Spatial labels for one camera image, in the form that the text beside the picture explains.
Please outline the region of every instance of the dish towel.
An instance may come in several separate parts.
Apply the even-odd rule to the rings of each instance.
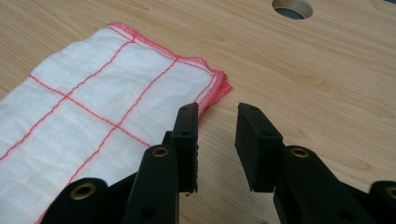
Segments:
[[[201,58],[172,53],[119,22],[50,55],[0,102],[0,223],[39,223],[73,181],[110,186],[231,86]]]

